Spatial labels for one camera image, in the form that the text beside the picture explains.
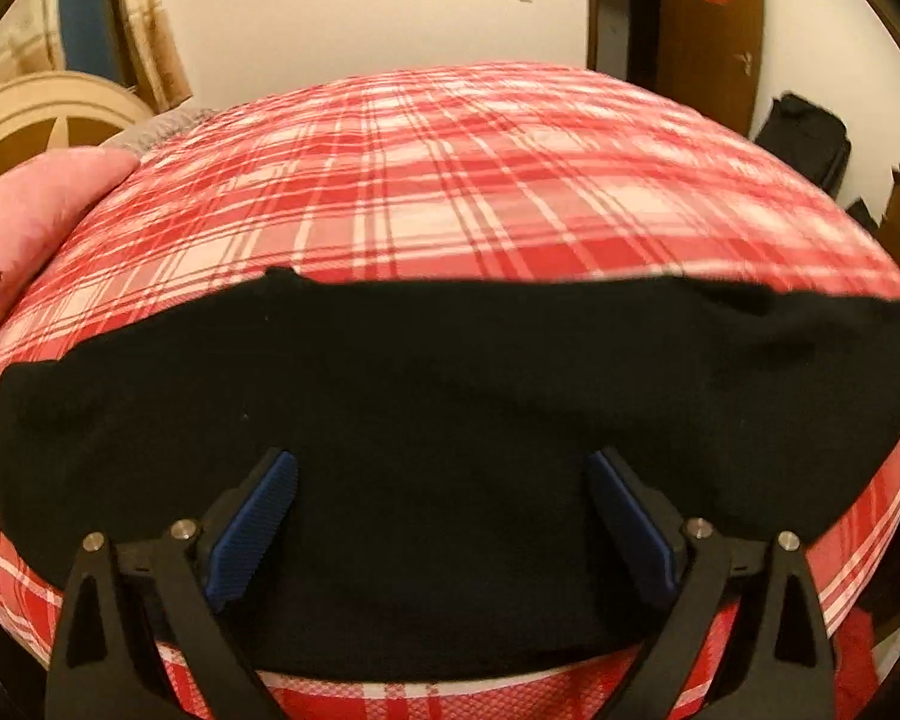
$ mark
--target wooden door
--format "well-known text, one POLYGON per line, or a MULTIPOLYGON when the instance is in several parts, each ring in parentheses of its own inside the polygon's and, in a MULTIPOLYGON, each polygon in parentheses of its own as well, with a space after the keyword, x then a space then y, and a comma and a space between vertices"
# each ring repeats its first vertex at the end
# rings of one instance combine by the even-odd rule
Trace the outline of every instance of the wooden door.
POLYGON ((749 135, 764 0, 660 0, 656 90, 749 135))

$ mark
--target plaid curtain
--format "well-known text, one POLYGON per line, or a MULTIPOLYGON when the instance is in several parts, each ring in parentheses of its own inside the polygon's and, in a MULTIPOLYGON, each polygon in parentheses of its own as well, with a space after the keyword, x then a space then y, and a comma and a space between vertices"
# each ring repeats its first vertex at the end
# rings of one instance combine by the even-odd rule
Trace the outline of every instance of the plaid curtain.
POLYGON ((175 108, 192 97, 162 2, 120 0, 120 11, 130 41, 137 94, 157 111, 175 108))
POLYGON ((0 21, 0 84, 30 73, 64 70, 59 0, 16 0, 0 21))

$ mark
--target black backpack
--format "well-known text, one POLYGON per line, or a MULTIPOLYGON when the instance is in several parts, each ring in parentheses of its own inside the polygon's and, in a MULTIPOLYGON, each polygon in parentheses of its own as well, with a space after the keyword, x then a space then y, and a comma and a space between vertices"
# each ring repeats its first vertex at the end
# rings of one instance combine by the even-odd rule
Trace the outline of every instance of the black backpack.
POLYGON ((847 126, 827 110, 787 93, 756 137, 756 145, 836 197, 850 162, 847 126))

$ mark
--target metal pin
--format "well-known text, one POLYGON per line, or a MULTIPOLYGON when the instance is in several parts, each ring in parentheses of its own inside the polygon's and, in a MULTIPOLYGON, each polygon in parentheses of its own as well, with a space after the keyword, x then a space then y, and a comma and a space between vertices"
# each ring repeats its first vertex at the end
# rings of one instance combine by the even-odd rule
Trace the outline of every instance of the metal pin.
POLYGON ((106 544, 106 536, 103 536, 103 533, 90 533, 83 540, 83 549, 87 552, 100 552, 103 544, 106 544))
POLYGON ((800 548, 800 539, 796 533, 792 531, 784 531, 776 537, 776 543, 783 547, 787 552, 797 552, 800 548))
POLYGON ((170 535, 178 541, 189 541, 197 536, 197 523, 192 519, 178 519, 173 525, 170 525, 170 535))
POLYGON ((688 519, 686 528, 687 533, 689 533, 690 536, 693 536, 693 538, 703 539, 713 536, 713 526, 702 517, 688 519))

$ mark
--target plaid bedsheet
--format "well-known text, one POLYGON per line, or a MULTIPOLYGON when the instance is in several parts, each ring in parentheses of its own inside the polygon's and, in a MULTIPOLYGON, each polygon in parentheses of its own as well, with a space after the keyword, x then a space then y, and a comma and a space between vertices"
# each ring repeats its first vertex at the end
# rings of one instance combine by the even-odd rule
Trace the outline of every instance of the plaid bedsheet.
MULTIPOLYGON (((0 373, 275 264, 323 281, 669 272, 900 299, 899 270, 832 200, 692 111, 562 67, 401 71, 265 98, 151 153, 7 319, 0 373)), ((900 442, 810 551, 831 631, 899 518, 900 442)), ((0 622, 42 661, 59 606, 0 534, 0 622)), ((732 616, 674 717, 700 705, 732 616)), ((265 681, 298 720, 588 720, 631 656, 480 683, 265 681)))

